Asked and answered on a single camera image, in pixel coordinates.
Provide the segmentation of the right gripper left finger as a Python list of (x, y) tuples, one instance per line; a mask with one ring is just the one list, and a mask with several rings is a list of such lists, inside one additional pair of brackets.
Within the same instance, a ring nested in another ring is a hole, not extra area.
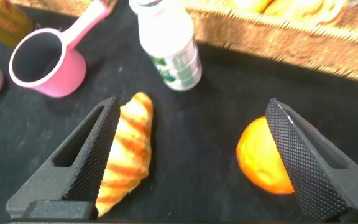
[(117, 96), (98, 103), (7, 201), (10, 218), (95, 220), (119, 117)]

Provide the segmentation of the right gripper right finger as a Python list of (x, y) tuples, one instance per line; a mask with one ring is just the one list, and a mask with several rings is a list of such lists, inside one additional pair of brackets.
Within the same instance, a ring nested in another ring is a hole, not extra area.
[(358, 222), (358, 164), (275, 98), (265, 117), (305, 220)]

